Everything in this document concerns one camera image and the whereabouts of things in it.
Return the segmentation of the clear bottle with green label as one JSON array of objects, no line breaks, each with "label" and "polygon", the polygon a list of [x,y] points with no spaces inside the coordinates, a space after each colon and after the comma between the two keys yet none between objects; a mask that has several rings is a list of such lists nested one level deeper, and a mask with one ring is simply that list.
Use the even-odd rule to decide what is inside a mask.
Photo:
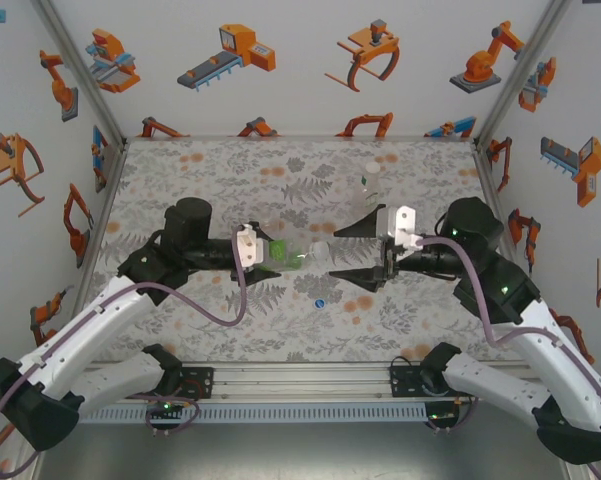
[{"label": "clear bottle with green label", "polygon": [[279,269],[307,269],[316,263],[327,262],[330,257],[324,261],[316,260],[310,253],[310,246],[313,242],[295,241],[290,242],[284,240],[271,241],[268,243],[266,251],[266,260],[263,263],[264,267]]}]

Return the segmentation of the clear bottle with white label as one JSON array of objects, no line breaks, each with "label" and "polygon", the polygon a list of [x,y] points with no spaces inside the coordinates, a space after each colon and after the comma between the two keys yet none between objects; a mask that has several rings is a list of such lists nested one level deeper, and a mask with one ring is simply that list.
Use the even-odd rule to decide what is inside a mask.
[{"label": "clear bottle with white label", "polygon": [[356,177],[352,200],[353,212],[356,215],[364,216],[376,208],[380,195],[380,172],[376,175],[366,173],[364,166]]}]

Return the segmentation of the floral patterned table cover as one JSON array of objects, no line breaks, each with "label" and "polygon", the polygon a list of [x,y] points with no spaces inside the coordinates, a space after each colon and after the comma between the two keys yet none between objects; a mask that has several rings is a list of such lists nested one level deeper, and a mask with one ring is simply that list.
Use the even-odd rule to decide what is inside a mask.
[{"label": "floral patterned table cover", "polygon": [[[330,271],[363,268],[378,258],[369,239],[333,233],[362,216],[353,212],[353,185],[366,163],[381,165],[381,202],[417,212],[417,228],[433,230],[448,206],[482,192],[467,143],[159,142],[131,145],[119,180],[90,290],[100,292],[118,266],[164,223],[179,199],[198,197],[213,208],[210,234],[228,238],[246,220],[278,216],[295,241],[325,241],[330,259],[298,273],[260,282],[240,295],[224,272],[195,274],[182,298],[124,330],[102,353],[122,361],[159,343],[184,361],[372,362],[402,355],[423,358],[448,342],[482,361],[507,361],[491,348],[480,321],[453,295],[454,286],[403,273],[369,293]],[[326,307],[317,310],[316,299]]]}]

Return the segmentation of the grey metal base panel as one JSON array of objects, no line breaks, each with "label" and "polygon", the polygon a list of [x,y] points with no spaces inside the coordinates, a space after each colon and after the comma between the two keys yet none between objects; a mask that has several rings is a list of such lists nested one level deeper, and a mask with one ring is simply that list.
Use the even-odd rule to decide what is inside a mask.
[{"label": "grey metal base panel", "polygon": [[79,427],[35,480],[565,480],[512,423],[450,435],[420,424],[198,425],[172,438],[139,426]]}]

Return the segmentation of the aluminium back rail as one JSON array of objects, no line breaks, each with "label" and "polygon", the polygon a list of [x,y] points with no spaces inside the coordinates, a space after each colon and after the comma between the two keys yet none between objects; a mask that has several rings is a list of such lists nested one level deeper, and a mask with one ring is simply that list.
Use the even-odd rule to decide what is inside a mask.
[{"label": "aluminium back rail", "polygon": [[467,143],[474,144],[477,139],[473,137],[424,137],[422,135],[389,135],[386,137],[374,137],[358,135],[353,137],[339,137],[335,135],[280,135],[273,137],[247,136],[239,137],[235,135],[193,135],[184,137],[128,137],[127,145],[136,144],[157,144],[159,142],[175,142],[176,144],[184,144],[186,142],[255,142],[255,143],[281,143],[281,142],[384,142],[384,143],[418,143],[418,142],[433,142],[433,143]]}]

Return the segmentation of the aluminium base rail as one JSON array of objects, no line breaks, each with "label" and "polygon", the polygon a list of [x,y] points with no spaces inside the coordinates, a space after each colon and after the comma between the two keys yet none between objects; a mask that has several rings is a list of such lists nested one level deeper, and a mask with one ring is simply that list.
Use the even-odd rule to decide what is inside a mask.
[{"label": "aluminium base rail", "polygon": [[189,362],[213,370],[208,403],[386,403],[387,362]]}]

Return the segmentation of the aluminium frame post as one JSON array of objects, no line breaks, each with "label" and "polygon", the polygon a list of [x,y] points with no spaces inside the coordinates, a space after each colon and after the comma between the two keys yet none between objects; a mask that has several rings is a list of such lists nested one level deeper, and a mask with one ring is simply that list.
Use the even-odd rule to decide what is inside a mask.
[{"label": "aluminium frame post", "polygon": [[86,62],[79,53],[70,31],[64,24],[52,0],[30,0],[30,2],[46,31],[53,39],[65,64],[73,73],[78,87],[89,101],[97,118],[101,121],[104,133],[108,134],[108,139],[119,151],[123,151],[126,145],[126,137],[100,93],[96,82],[91,77]]},{"label": "aluminium frame post", "polygon": [[476,149],[485,150],[494,133],[505,118],[509,108],[517,99],[532,68],[538,63],[540,54],[560,25],[563,17],[574,0],[550,0],[536,23],[520,58],[516,61],[511,74],[504,83],[503,90],[487,115],[479,135],[476,137]]}]

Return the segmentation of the aluminium frame leg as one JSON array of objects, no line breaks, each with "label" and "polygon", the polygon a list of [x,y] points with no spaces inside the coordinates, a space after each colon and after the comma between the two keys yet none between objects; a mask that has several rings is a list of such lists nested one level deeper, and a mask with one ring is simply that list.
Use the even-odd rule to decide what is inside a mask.
[{"label": "aluminium frame leg", "polygon": [[33,450],[22,450],[17,455],[13,455],[13,471],[18,470],[19,474],[10,480],[34,480],[40,457],[41,454]]},{"label": "aluminium frame leg", "polygon": [[572,465],[563,462],[561,465],[564,480],[597,480],[586,465]]}]

